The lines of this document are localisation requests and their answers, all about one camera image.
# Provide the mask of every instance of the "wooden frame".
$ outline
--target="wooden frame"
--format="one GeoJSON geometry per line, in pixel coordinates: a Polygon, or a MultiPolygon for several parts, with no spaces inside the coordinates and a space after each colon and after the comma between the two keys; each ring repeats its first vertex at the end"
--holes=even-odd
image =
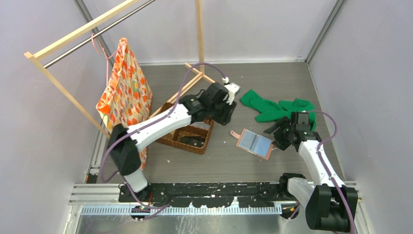
{"type": "MultiPolygon", "coordinates": [[[[68,35],[62,37],[61,39],[57,40],[56,42],[46,46],[45,48],[41,49],[37,53],[31,54],[30,52],[24,53],[26,58],[28,58],[49,80],[52,82],[56,88],[70,101],[75,105],[77,109],[81,111],[81,113],[90,121],[92,122],[98,130],[100,130],[107,138],[109,138],[109,133],[92,117],[90,113],[86,111],[86,109],[67,91],[67,89],[46,69],[41,63],[41,59],[46,58],[47,56],[51,55],[53,52],[57,51],[58,49],[62,48],[63,46],[69,44],[70,42],[74,41],[76,38],[82,36],[83,34],[91,31],[93,28],[101,25],[102,23],[106,22],[107,20],[113,18],[117,14],[121,13],[122,11],[128,9],[135,3],[139,2],[140,0],[126,0],[116,7],[110,9],[109,11],[103,13],[102,15],[98,16],[94,20],[86,23],[85,25],[81,26],[80,28],[74,30],[73,32],[69,33],[68,35]]],[[[196,6],[196,19],[197,19],[197,32],[198,32],[198,53],[199,53],[199,61],[204,62],[204,37],[203,37],[203,26],[202,26],[202,0],[195,0],[196,6]]],[[[191,65],[185,63],[187,68],[190,68],[191,65]]],[[[200,70],[192,69],[192,71],[196,74],[196,76],[190,80],[182,89],[182,93],[186,93],[196,82],[200,79],[204,78],[210,83],[213,83],[214,80],[209,78],[205,75],[205,68],[201,65],[200,70]]],[[[172,96],[167,102],[174,102],[178,93],[172,96]]],[[[160,112],[160,108],[156,110],[152,115],[155,116],[157,113],[160,112]]]]}

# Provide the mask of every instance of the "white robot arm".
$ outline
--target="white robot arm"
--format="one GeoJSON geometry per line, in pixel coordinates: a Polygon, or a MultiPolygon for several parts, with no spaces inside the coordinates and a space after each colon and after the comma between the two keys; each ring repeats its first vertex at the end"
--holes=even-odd
{"type": "Polygon", "coordinates": [[[118,124],[113,128],[108,147],[121,137],[130,135],[113,148],[111,157],[134,192],[137,193],[148,185],[142,173],[139,152],[149,144],[175,129],[202,122],[207,117],[221,125],[231,121],[232,113],[237,106],[234,97],[239,93],[240,87],[235,83],[229,83],[227,78],[223,81],[223,85],[217,82],[211,84],[199,97],[182,97],[174,109],[171,107],[142,123],[127,128],[118,124]]]}
{"type": "Polygon", "coordinates": [[[305,218],[309,228],[349,232],[351,221],[344,203],[348,204],[354,219],[358,200],[357,191],[345,186],[331,166],[323,147],[319,148],[321,138],[317,132],[311,131],[308,113],[293,112],[291,119],[283,117],[265,130],[265,133],[274,134],[273,144],[281,150],[293,145],[310,171],[314,188],[301,174],[284,173],[280,178],[280,185],[284,191],[295,197],[306,208],[305,218]]]}

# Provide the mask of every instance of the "gray floor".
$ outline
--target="gray floor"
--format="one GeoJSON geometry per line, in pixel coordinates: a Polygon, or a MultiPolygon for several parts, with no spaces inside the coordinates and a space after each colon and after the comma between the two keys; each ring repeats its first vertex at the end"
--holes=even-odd
{"type": "MultiPolygon", "coordinates": [[[[266,135],[263,130],[273,123],[257,123],[257,111],[243,106],[239,99],[248,90],[255,90],[261,97],[273,101],[307,99],[320,109],[316,91],[305,63],[253,63],[219,64],[232,82],[241,86],[236,97],[238,106],[232,121],[227,126],[215,124],[211,139],[204,155],[197,155],[159,143],[149,146],[147,167],[144,174],[148,182],[231,182],[231,181],[278,181],[284,172],[302,173],[311,179],[303,159],[293,147],[285,151],[275,149],[268,161],[260,159],[237,148],[237,139],[230,130],[240,133],[247,128],[258,134],[266,135]]],[[[153,91],[152,111],[165,103],[179,88],[186,72],[183,65],[147,66],[142,68],[153,91]]],[[[206,69],[206,74],[216,81],[221,77],[215,70],[206,69]]],[[[189,93],[197,93],[207,88],[204,80],[198,82],[189,93]]],[[[329,136],[324,118],[317,116],[316,131],[321,138],[329,136]]],[[[331,143],[324,146],[335,171],[342,178],[338,160],[331,143]]],[[[108,177],[115,166],[109,160],[105,166],[108,177]]],[[[122,182],[116,176],[111,182],[122,182]]]]}

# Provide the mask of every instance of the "orange patterned bag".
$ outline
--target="orange patterned bag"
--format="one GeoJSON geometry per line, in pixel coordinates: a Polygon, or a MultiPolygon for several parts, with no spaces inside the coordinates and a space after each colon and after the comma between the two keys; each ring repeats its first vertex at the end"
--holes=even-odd
{"type": "MultiPolygon", "coordinates": [[[[113,126],[119,123],[127,127],[147,120],[151,101],[152,91],[142,69],[126,38],[121,38],[111,77],[96,109],[112,132],[113,126]]],[[[146,152],[146,148],[139,152],[142,169],[145,168],[146,152]]]]}

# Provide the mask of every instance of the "wicker basket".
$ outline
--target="wicker basket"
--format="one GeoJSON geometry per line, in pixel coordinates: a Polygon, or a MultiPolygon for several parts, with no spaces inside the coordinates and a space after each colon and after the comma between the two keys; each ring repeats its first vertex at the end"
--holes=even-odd
{"type": "MultiPolygon", "coordinates": [[[[171,103],[165,103],[162,106],[160,113],[166,111],[172,106],[173,104],[171,103]]],[[[214,121],[211,119],[206,119],[204,120],[204,123],[209,125],[209,129],[203,129],[189,125],[166,134],[165,136],[157,139],[156,142],[162,143],[164,145],[169,145],[178,149],[186,150],[192,153],[196,153],[199,155],[203,155],[207,150],[209,138],[211,137],[212,127],[214,126],[214,121]],[[195,147],[192,145],[181,143],[181,139],[183,137],[203,137],[205,138],[205,142],[202,147],[195,147]]]]}

